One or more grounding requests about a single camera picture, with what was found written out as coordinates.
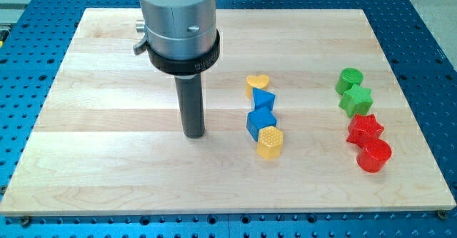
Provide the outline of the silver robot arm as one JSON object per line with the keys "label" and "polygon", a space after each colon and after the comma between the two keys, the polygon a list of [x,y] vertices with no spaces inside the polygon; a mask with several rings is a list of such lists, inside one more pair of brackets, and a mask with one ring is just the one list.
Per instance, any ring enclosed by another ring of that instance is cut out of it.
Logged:
{"label": "silver robot arm", "polygon": [[153,66],[174,76],[206,71],[218,60],[216,0],[139,0],[144,37],[136,55],[147,52]]}

